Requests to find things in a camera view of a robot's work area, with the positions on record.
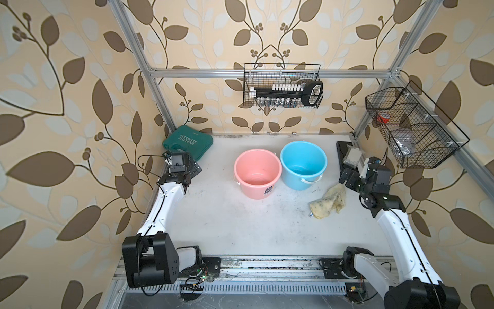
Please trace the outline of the yellow cloth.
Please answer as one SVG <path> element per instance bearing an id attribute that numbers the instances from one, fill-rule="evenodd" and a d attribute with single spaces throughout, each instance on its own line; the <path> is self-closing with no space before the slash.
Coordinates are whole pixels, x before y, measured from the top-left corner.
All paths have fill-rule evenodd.
<path id="1" fill-rule="evenodd" d="M 325 195 L 309 203 L 311 216 L 317 219 L 328 217 L 332 212 L 337 214 L 346 206 L 346 187 L 342 184 L 329 188 Z"/>

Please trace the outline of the blue plastic bucket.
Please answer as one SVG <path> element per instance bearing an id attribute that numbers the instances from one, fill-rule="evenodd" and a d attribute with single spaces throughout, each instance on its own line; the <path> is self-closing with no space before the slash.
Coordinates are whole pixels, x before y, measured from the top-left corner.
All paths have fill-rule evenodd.
<path id="1" fill-rule="evenodd" d="M 322 179 L 328 158 L 322 148 L 311 142 L 294 141 L 280 153 L 282 180 L 290 189 L 303 191 Z"/>

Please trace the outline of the pink plastic bucket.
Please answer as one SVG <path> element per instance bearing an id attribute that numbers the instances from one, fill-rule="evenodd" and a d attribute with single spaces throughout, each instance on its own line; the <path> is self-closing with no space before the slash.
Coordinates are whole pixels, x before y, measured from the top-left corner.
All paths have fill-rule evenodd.
<path id="1" fill-rule="evenodd" d="M 234 163 L 234 179 L 245 196 L 262 200 L 272 193 L 282 175 L 278 156 L 266 149 L 250 149 Z"/>

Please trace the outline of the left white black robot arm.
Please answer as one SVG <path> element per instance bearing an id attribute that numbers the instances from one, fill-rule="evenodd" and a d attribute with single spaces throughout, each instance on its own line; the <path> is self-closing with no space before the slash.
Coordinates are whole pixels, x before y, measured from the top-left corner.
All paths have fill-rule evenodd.
<path id="1" fill-rule="evenodd" d="M 200 278 L 207 272 L 197 245 L 177 248 L 169 235 L 173 212 L 201 168 L 188 152 L 166 151 L 163 156 L 167 165 L 158 179 L 153 206 L 136 236 L 127 237 L 122 244 L 130 288 L 173 284 L 180 275 Z"/>

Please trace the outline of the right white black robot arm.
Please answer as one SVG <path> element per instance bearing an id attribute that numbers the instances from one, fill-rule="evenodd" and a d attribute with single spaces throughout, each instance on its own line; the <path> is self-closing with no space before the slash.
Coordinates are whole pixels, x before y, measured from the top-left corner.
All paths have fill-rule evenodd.
<path id="1" fill-rule="evenodd" d="M 391 170 L 376 157 L 368 158 L 361 171 L 340 165 L 339 182 L 359 194 L 361 205 L 384 232 L 398 276 L 391 277 L 371 251 L 360 247 L 347 247 L 340 262 L 341 273 L 368 280 L 386 308 L 459 308 L 459 294 L 443 283 L 429 263 L 403 202 L 389 193 L 390 181 Z"/>

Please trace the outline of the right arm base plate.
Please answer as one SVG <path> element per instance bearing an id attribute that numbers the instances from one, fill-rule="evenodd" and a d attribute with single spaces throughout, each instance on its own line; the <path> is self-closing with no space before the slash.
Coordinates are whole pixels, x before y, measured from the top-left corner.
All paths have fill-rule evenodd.
<path id="1" fill-rule="evenodd" d="M 323 257 L 319 259 L 325 279 L 346 279 L 342 270 L 342 257 Z"/>

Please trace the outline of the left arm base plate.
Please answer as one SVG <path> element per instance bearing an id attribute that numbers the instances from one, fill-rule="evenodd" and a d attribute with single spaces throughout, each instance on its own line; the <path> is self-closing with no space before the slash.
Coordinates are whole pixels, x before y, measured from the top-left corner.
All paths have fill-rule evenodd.
<path id="1" fill-rule="evenodd" d="M 198 257 L 195 264 L 182 270 L 179 278 L 217 278 L 221 271 L 220 257 Z"/>

